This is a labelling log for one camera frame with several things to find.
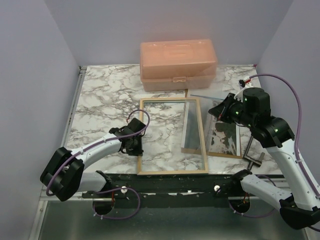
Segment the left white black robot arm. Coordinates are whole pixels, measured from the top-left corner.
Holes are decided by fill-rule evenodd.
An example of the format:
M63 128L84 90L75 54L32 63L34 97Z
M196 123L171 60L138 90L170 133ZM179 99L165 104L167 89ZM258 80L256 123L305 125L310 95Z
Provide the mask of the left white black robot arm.
M113 127L106 135L85 146L72 150L58 148L40 176L46 186L46 195L56 196L62 202L78 192L95 192L101 198L107 197L111 191L107 176L100 170L87 173L85 170L118 152L141 156L142 133L147 127L148 124L133 118L126 126Z

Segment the light wooden picture frame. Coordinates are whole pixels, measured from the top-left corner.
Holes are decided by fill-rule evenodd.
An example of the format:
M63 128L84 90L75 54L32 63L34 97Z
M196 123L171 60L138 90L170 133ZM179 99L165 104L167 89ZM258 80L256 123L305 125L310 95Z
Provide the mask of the light wooden picture frame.
M199 99L142 98L139 108L150 123L142 137L138 175L207 174L209 172Z

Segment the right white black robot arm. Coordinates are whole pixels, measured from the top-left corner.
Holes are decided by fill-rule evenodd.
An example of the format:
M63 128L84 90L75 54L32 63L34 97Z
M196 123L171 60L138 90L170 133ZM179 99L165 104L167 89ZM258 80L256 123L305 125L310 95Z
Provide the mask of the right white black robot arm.
M295 230L320 221L320 199L312 189L320 187L312 176L305 175L310 170L295 150L297 136L289 124L271 115L268 93L262 88L250 87L242 91L241 100L229 93L208 113L224 123L249 128L252 137L275 160L290 188L290 191L282 190L245 169L232 175L229 186L221 187L217 194L255 195L279 211L287 225Z

